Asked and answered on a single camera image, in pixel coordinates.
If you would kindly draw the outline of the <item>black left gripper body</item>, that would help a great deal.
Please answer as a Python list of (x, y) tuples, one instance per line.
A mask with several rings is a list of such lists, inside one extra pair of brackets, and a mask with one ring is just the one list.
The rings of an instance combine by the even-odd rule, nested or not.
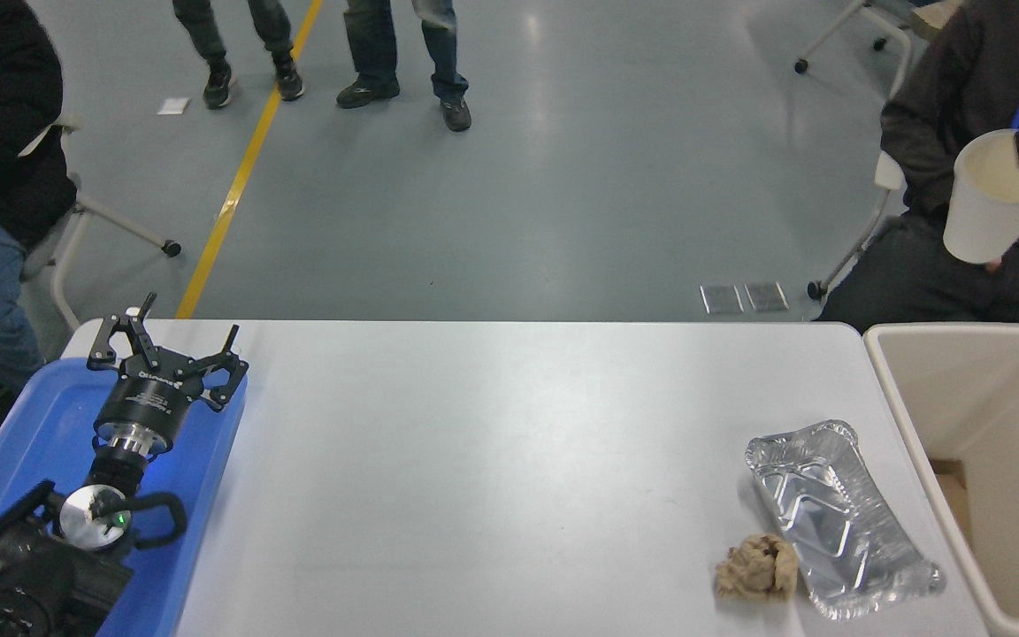
[(175, 372), (194, 359), (169, 349), (157, 354), (152, 368), (144, 355), (125, 358), (119, 378), (98, 412), (94, 428), (101, 438), (113, 438), (120, 425), (141, 425), (163, 440), (178, 438), (187, 411), (203, 392), (201, 376), (179, 379)]

